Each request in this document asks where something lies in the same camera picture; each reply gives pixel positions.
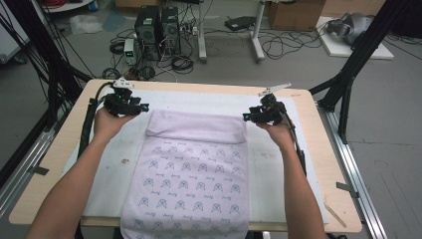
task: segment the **folded cloth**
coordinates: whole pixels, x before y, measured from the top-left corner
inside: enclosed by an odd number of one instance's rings
[[[153,113],[146,135],[219,143],[246,141],[245,122],[240,118],[169,111]]]
[[[242,118],[154,111],[123,205],[124,238],[245,238]]]

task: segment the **metal stand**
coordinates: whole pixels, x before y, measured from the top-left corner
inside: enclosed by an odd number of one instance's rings
[[[198,29],[198,51],[199,51],[199,61],[201,63],[207,63],[207,50],[205,48],[205,36],[204,36],[204,20],[202,5],[204,0],[199,0],[199,29]]]
[[[265,59],[260,40],[258,40],[258,34],[260,33],[261,28],[261,21],[264,15],[265,2],[266,1],[264,0],[260,0],[260,3],[258,5],[257,20],[255,22],[255,29],[254,32],[251,32],[252,44],[254,45],[255,52],[257,53],[257,63],[260,63]]]
[[[260,63],[261,61],[265,59],[264,52],[261,47],[261,43],[258,40],[258,34],[260,33],[261,21],[264,15],[265,2],[266,0],[260,0],[260,2],[258,3],[258,12],[257,12],[257,20],[255,21],[255,29],[253,32],[251,32],[252,44],[254,45],[255,52],[257,53],[257,63]],[[202,12],[203,4],[204,4],[204,0],[199,0],[198,51],[199,51],[199,61],[201,63],[207,63],[207,50],[205,48],[205,36],[204,36],[205,16],[203,16],[203,12]]]
[[[329,112],[334,111],[335,105],[342,98],[338,133],[343,143],[347,143],[346,126],[353,81],[388,34],[398,17],[409,5],[409,2],[410,0],[387,0],[356,45],[355,50],[341,71],[334,78],[310,89],[311,94],[314,95],[329,88],[325,97],[318,101],[318,105]]]

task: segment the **white sheet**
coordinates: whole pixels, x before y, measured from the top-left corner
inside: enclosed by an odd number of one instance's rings
[[[245,238],[246,124],[154,111],[120,218],[124,238]]]
[[[152,110],[233,117],[247,113],[249,107],[258,106],[261,99],[258,96],[144,90],[134,90],[132,95],[141,97],[143,103],[150,103]],[[295,103],[291,98],[278,98],[278,101],[286,105],[288,114],[296,126],[298,141],[306,156],[308,181],[316,196],[323,222],[328,223],[322,193],[318,188],[313,161]],[[120,217],[150,118],[151,113],[142,113],[126,124],[108,144],[84,216]],[[284,173],[280,151],[264,130],[250,122],[246,123],[246,127],[251,192],[250,221],[285,223]],[[75,163],[77,155],[76,146],[64,173]]]

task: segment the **wooden table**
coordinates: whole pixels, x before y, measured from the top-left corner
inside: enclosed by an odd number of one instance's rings
[[[93,97],[105,81],[88,82],[83,93],[57,134],[40,166],[50,169],[47,175],[34,174],[13,209],[9,220],[13,224],[31,224],[50,189],[60,179],[63,168],[79,142],[89,98]],[[193,92],[211,94],[252,95],[262,88],[215,86],[176,83],[133,82],[136,89]],[[336,188],[336,183],[345,183],[328,136],[317,112],[311,94],[306,90],[284,89],[276,97],[292,98],[301,119],[305,139],[312,156],[319,189],[328,212],[326,232],[359,232],[362,228],[356,209],[347,191]],[[83,217],[82,224],[88,226],[119,226],[119,218]],[[250,222],[252,231],[287,231],[284,223]]]

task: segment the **concrete floor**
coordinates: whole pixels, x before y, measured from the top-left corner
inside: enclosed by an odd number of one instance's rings
[[[210,11],[206,26],[224,29],[224,14]],[[110,67],[109,40],[118,32],[133,27],[134,21],[122,18],[114,10],[91,13],[86,9],[56,15],[58,22],[79,14],[91,14],[107,23],[96,34],[69,36],[68,40],[96,76]],[[268,22],[263,21],[263,28]],[[274,61],[266,59],[256,64],[255,53],[246,35],[224,33],[207,35],[208,62],[201,64],[195,51],[194,70],[188,75],[176,75],[179,83],[267,87],[291,82],[292,88],[310,89],[335,76],[346,58],[329,57],[323,47],[302,48]],[[422,57],[421,45],[394,42],[395,45]],[[387,237],[418,238],[422,234],[422,111],[421,60],[384,42],[394,55],[393,61],[370,60],[357,76],[351,96],[347,138],[372,202],[381,219]],[[277,53],[280,45],[273,48]],[[73,65],[85,71],[68,48]],[[0,166],[11,156],[47,104],[30,64],[0,66]],[[175,82],[170,74],[155,80]],[[323,94],[317,94],[319,100]],[[27,226],[8,222],[9,208],[0,220],[1,238],[23,238]],[[86,238],[111,238],[110,228],[84,228]],[[364,229],[348,238],[371,238]],[[287,238],[286,233],[272,233],[272,238]]]

